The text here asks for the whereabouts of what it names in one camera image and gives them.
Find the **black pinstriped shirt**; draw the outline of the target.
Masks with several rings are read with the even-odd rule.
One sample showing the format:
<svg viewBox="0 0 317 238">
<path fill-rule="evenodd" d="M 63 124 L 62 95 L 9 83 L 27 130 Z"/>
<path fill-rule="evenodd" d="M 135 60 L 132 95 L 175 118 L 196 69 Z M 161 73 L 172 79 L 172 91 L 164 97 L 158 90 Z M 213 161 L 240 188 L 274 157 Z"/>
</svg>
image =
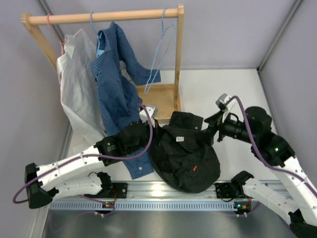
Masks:
<svg viewBox="0 0 317 238">
<path fill-rule="evenodd" d="M 170 187 L 201 193 L 220 177 L 220 162 L 212 146 L 197 138 L 203 118 L 174 111 L 169 124 L 155 125 L 148 150 L 155 172 Z"/>
</svg>

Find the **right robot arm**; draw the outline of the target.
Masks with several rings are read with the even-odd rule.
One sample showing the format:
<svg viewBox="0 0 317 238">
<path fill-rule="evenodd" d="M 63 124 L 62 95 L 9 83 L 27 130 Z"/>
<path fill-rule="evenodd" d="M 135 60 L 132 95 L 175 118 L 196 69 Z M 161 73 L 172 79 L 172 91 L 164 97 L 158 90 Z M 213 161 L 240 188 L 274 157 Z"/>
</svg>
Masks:
<svg viewBox="0 0 317 238">
<path fill-rule="evenodd" d="M 204 139 L 213 143 L 231 137 L 250 143 L 251 152 L 270 169 L 291 195 L 291 200 L 268 188 L 254 175 L 241 171 L 231 179 L 230 190 L 237 197 L 248 196 L 275 212 L 298 238 L 317 236 L 317 189 L 303 171 L 294 150 L 271 131 L 272 118 L 261 107 L 243 111 L 243 121 L 231 119 L 233 113 L 219 111 L 205 119 Z"/>
</svg>

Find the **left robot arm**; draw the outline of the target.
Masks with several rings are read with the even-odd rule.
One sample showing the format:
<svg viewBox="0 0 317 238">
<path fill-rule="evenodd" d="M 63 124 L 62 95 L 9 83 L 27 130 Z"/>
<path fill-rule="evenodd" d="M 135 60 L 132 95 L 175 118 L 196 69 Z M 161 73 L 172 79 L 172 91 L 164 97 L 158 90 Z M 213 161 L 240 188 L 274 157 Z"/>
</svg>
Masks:
<svg viewBox="0 0 317 238">
<path fill-rule="evenodd" d="M 105 137 L 75 156 L 42 166 L 28 164 L 25 189 L 29 208 L 41 208 L 74 195 L 110 196 L 113 188 L 110 176 L 97 170 L 145 155 L 155 126 L 155 122 L 133 122 L 119 134 Z"/>
</svg>

